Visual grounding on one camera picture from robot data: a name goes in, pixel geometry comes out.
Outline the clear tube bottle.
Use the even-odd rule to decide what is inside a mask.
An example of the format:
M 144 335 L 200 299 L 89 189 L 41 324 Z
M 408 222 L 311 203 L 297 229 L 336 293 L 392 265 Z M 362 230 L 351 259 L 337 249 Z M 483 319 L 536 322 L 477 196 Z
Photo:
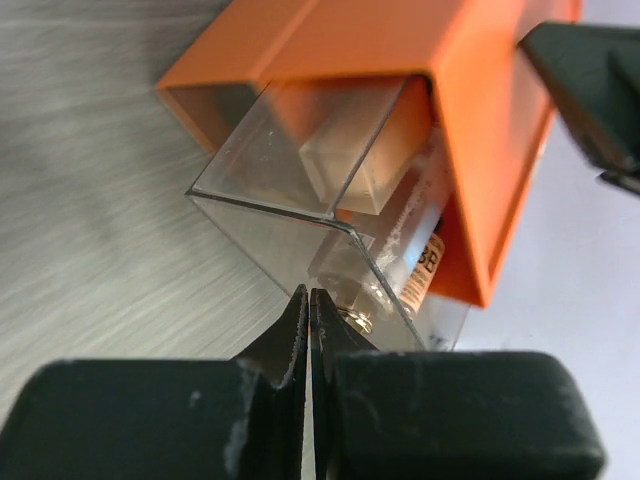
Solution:
M 367 298 L 389 307 L 391 301 L 362 254 L 374 261 L 399 300 L 451 192 L 444 133 L 435 128 L 381 213 L 353 213 L 344 221 L 356 231 L 363 247 L 351 235 L 331 230 L 307 273 L 334 292 L 346 308 L 355 309 L 358 301 Z

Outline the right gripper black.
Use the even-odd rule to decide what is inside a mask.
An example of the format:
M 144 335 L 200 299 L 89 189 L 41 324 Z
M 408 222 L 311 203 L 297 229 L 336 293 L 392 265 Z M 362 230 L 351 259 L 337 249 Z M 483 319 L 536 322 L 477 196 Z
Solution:
M 543 22 L 519 42 L 599 179 L 639 193 L 639 28 Z

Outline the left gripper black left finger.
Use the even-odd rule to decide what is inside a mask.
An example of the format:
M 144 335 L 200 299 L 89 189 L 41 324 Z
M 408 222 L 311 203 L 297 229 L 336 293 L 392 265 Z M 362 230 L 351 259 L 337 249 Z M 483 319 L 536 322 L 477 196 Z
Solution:
M 229 360 L 66 359 L 1 430 L 5 479 L 297 479 L 308 292 Z

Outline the clear drawer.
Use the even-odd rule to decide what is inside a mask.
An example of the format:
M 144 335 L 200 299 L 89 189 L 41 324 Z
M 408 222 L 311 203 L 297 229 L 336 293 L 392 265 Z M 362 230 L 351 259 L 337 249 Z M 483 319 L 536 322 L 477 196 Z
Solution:
M 384 275 L 367 253 L 362 256 L 391 301 L 389 307 L 370 298 L 346 308 L 336 294 L 307 273 L 324 237 L 331 230 L 352 236 L 344 221 L 353 213 L 321 202 L 302 164 L 299 150 L 323 124 L 354 99 L 395 105 L 398 99 L 423 97 L 429 85 L 421 76 L 276 82 L 268 85 L 195 180 L 189 195 L 211 221 L 278 287 L 292 293 L 300 284 L 325 290 L 342 318 L 374 345 L 391 350 L 453 348 L 466 319 L 465 304 L 437 299 L 435 280 L 416 317 L 411 319 Z M 443 209 L 437 228 L 445 253 Z

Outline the round BB cream bottle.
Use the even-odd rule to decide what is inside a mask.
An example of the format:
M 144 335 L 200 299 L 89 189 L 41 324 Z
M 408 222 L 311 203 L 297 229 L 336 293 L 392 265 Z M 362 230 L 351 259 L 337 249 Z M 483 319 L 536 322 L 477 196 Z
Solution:
M 444 253 L 444 241 L 438 234 L 433 233 L 399 297 L 411 319 L 414 319 L 420 310 Z

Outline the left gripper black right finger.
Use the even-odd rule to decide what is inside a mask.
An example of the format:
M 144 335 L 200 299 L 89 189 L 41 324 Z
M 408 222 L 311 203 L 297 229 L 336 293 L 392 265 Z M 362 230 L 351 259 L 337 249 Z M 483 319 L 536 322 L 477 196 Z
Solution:
M 383 352 L 310 295 L 320 479 L 595 479 L 607 455 L 584 398 L 535 351 Z

